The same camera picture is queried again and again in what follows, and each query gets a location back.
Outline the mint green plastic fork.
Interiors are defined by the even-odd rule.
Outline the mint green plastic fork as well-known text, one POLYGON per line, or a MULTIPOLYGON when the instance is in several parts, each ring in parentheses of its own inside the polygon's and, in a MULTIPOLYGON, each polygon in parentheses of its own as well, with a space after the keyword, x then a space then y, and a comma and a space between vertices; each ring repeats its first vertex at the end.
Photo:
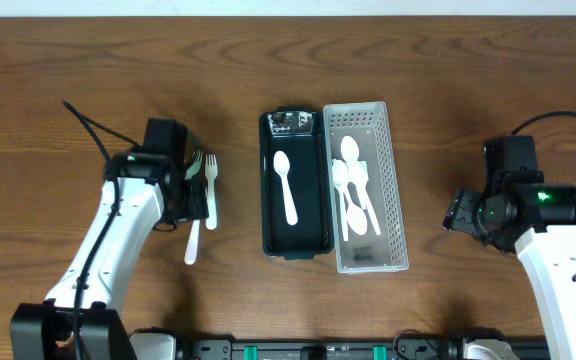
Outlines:
POLYGON ((201 169, 203 161, 203 151, 196 150, 192 156, 192 163, 188 167, 185 173, 185 179, 190 180, 192 179, 201 169))

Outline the white plastic fork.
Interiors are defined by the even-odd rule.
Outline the white plastic fork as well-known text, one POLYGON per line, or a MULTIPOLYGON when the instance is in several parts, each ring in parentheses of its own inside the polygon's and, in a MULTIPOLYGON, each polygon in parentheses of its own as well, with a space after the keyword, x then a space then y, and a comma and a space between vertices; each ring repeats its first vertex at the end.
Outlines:
POLYGON ((206 228, 209 230, 215 230, 218 224, 216 194, 215 194, 215 181, 218 176, 218 165, 215 154, 206 155, 205 176, 208 181, 207 183, 208 217, 206 219, 206 228))
POLYGON ((201 220, 195 219, 191 225, 188 243, 184 255, 184 262, 187 265, 193 265, 197 260, 200 228, 201 220))

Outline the white plastic spoon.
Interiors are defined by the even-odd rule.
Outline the white plastic spoon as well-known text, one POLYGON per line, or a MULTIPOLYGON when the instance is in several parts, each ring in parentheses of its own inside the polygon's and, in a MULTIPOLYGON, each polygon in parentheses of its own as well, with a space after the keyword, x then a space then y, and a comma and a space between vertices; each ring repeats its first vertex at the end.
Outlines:
POLYGON ((351 136, 344 136, 341 140, 341 154, 349 173, 350 182, 354 184, 359 198, 360 207, 367 208, 366 185, 368 182, 367 171, 359 162, 359 146, 351 136))
POLYGON ((339 163, 340 163, 340 160, 337 160, 337 159, 332 160, 332 175, 333 175, 334 187, 337 190, 338 195, 339 195, 339 212, 340 212, 342 239, 344 241, 347 241, 348 240, 348 223, 346 220, 345 196, 344 196, 344 192, 342 190, 341 168, 340 168, 339 163))
POLYGON ((360 197, 360 201, 363 203, 362 207, 368 211, 368 215, 375 233, 380 235, 381 228, 367 192, 367 183, 369 180, 368 172, 357 160, 349 160, 346 162, 346 164, 348 166, 350 181, 355 185, 357 194, 360 197))
POLYGON ((368 229, 366 215, 364 211, 353 202, 346 185, 342 187, 342 205, 348 226, 357 235, 365 235, 368 229))
POLYGON ((298 223, 298 215, 288 180, 290 161, 285 152, 277 151, 274 154, 273 168, 281 180, 286 221, 289 225, 294 226, 298 223))

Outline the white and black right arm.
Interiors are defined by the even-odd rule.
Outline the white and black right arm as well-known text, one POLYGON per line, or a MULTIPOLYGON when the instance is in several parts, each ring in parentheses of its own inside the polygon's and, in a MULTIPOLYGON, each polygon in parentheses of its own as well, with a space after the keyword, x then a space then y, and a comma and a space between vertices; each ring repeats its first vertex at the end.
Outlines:
POLYGON ((576 359, 576 187, 511 184, 496 195, 460 188, 443 226, 515 254, 531 283, 550 356, 576 359))

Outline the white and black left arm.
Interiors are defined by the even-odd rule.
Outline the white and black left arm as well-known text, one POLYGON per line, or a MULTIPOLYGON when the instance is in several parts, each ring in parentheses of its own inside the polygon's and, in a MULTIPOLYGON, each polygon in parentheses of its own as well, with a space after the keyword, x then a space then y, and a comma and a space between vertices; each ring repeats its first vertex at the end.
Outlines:
POLYGON ((40 304, 22 303, 10 322, 16 359, 181 359, 166 330, 129 334, 121 320, 127 288, 149 234, 160 224, 192 224, 185 261, 195 262, 199 223, 212 213, 199 175, 210 158, 190 161, 144 149, 116 154, 94 220, 73 261, 40 304))

